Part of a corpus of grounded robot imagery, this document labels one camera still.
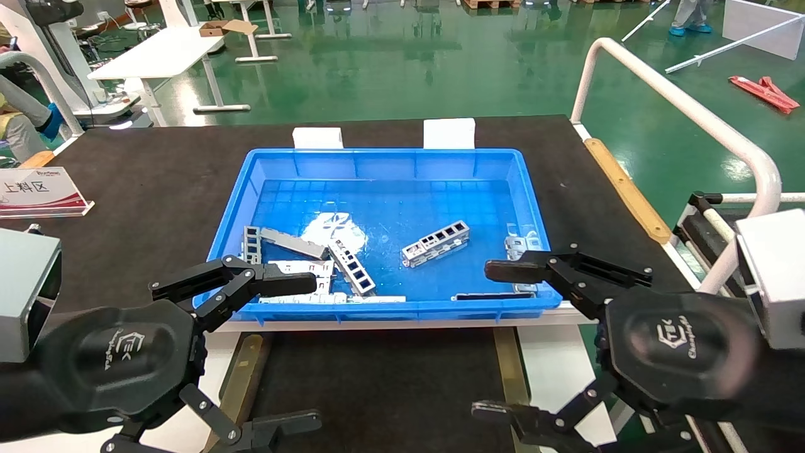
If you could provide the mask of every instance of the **white table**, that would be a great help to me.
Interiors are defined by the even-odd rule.
[[[237,3],[241,7],[243,20],[245,22],[251,23],[251,21],[249,21],[249,6],[253,3],[251,0],[213,0],[213,1]],[[271,7],[268,3],[268,0],[262,0],[262,8],[266,12],[266,21],[268,22],[268,34],[246,35],[246,38],[249,40],[249,49],[251,49],[252,55],[239,56],[238,58],[235,59],[235,61],[238,63],[254,63],[255,61],[276,61],[277,60],[276,55],[261,56],[259,54],[257,50],[256,39],[281,39],[291,37],[291,33],[277,33],[276,30],[274,29],[274,19],[271,17]]]
[[[215,98],[214,106],[198,106],[196,113],[247,111],[248,104],[225,105],[221,98],[221,90],[215,80],[213,66],[207,52],[220,43],[224,37],[201,37],[199,27],[166,28],[151,38],[141,42],[137,47],[120,55],[88,77],[92,80],[116,80],[138,78],[142,80],[142,97],[148,104],[148,114],[158,126],[167,126],[159,103],[154,96],[155,87],[151,79],[165,79],[178,76],[190,69],[198,60],[204,63],[209,87]]]

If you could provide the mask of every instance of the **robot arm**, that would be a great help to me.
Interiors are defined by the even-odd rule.
[[[140,445],[139,436],[185,405],[213,428],[228,451],[251,451],[256,426],[273,430],[259,436],[266,442],[283,429],[319,426],[318,413],[307,411],[238,427],[197,388],[207,356],[205,331],[215,331],[257,295],[314,291],[313,274],[284,274],[273,264],[226,256],[149,288],[153,302],[142,307],[102,307],[56,326],[51,321],[59,320],[49,319],[25,362],[0,364],[0,442],[123,425],[104,448],[113,443],[116,451],[155,451]],[[217,288],[196,310],[177,305]]]
[[[660,293],[647,288],[651,269],[629,270],[577,247],[490,261],[485,272],[495,281],[546,281],[599,321],[596,347],[603,374],[556,414],[494,401],[473,404],[475,418],[511,425],[522,443],[559,453],[682,452],[698,449],[686,415],[793,430],[805,426],[805,409],[797,402],[805,396],[796,384],[805,378],[801,355],[770,347],[747,300]],[[605,298],[611,285],[626,290]],[[634,443],[587,442],[576,425],[610,394],[651,419],[657,432]]]

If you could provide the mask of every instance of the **cardboard box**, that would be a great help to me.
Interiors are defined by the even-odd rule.
[[[230,31],[251,35],[257,30],[257,25],[242,20],[211,20],[199,28],[201,36],[223,36]]]

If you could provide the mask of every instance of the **wooden strip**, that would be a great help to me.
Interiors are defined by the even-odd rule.
[[[517,341],[516,331],[513,327],[496,327],[493,329],[495,349],[497,350],[497,364],[501,369],[501,382],[503,384],[503,397],[510,404],[530,404],[526,377],[522,371],[520,358],[520,345]],[[517,439],[514,430],[511,432],[514,440],[514,453],[539,453],[535,445],[523,445]]]
[[[255,334],[244,338],[235,351],[234,366],[224,383],[221,396],[221,410],[235,425],[243,425],[251,414],[270,349],[270,337]],[[210,433],[203,451],[210,451],[217,441],[218,437]]]
[[[629,208],[634,218],[640,222],[643,230],[654,241],[664,244],[671,239],[671,230],[654,210],[654,207],[643,197],[643,194],[634,185],[629,175],[612,156],[612,153],[599,139],[586,139],[584,145],[595,158],[598,165],[604,170],[609,181],[621,196],[621,200]]]
[[[53,160],[56,157],[53,155],[53,151],[41,151],[37,152],[33,156],[29,157],[28,160],[22,162],[19,167],[20,168],[40,168],[44,167],[45,164]]]

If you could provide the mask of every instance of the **white railing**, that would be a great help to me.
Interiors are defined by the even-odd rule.
[[[592,72],[595,70],[596,59],[601,49],[606,50],[616,60],[623,63],[626,68],[643,79],[654,91],[667,99],[716,139],[718,143],[724,145],[732,154],[749,166],[754,175],[758,192],[757,199],[749,212],[750,217],[769,214],[777,210],[780,204],[782,182],[780,181],[780,172],[777,170],[777,165],[774,164],[769,155],[613,39],[596,39],[592,43],[589,52],[587,52],[584,71],[581,73],[579,91],[576,94],[576,102],[573,104],[573,113],[570,117],[571,123],[581,124],[584,102],[587,100],[587,92],[592,81]],[[732,275],[736,266],[737,250],[733,240],[713,264],[698,291],[715,294]]]
[[[70,105],[64,100],[64,96],[59,93],[59,89],[56,88],[56,83],[53,81],[53,78],[50,73],[47,72],[44,65],[32,55],[25,52],[6,52],[0,55],[0,68],[11,66],[14,63],[24,63],[31,66],[31,69],[34,70],[34,75],[39,79],[39,83],[45,88],[47,98],[59,108],[59,112],[64,118],[64,123],[70,128],[72,136],[77,137],[83,134],[84,129],[81,128],[76,116],[72,114]]]

